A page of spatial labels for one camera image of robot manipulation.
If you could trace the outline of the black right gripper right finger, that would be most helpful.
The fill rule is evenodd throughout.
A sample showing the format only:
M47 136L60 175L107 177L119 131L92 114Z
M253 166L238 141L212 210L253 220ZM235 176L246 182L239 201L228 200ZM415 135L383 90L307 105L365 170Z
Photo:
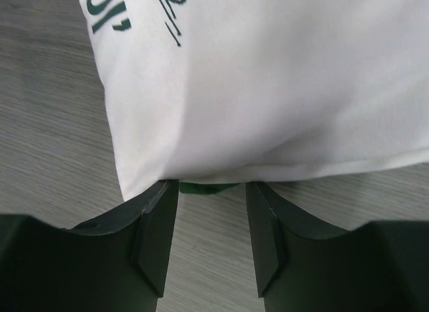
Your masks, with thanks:
M246 185L257 292L263 298L359 298L357 244L263 183Z

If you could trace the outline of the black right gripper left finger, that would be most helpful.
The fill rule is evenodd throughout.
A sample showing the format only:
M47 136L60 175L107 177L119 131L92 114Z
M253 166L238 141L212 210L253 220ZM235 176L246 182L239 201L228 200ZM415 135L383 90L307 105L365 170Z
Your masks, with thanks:
M133 233L130 263L149 288L164 295L172 236L178 207L178 181L161 180L142 194L115 208L79 223L72 230L82 235L119 233L137 225Z

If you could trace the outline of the white and green t shirt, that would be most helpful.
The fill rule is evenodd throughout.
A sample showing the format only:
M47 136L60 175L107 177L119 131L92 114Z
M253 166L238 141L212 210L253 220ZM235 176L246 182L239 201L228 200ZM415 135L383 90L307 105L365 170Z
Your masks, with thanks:
M121 194L428 161L428 0L79 0Z

